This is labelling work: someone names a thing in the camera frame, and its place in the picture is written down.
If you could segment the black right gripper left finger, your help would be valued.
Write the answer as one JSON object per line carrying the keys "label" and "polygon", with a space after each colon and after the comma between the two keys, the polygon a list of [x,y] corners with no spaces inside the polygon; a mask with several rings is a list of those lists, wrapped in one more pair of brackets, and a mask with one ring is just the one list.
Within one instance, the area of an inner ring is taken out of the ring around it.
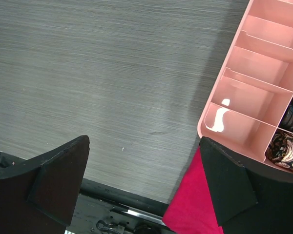
{"label": "black right gripper left finger", "polygon": [[89,137],[25,160],[0,151],[0,234],[63,234],[70,226]]}

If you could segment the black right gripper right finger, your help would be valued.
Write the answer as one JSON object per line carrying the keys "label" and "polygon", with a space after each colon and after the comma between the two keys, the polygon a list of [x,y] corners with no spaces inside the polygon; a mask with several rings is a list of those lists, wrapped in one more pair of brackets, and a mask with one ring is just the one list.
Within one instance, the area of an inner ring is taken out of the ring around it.
{"label": "black right gripper right finger", "polygon": [[293,234],[293,173],[203,137],[200,152],[217,223],[226,234]]}

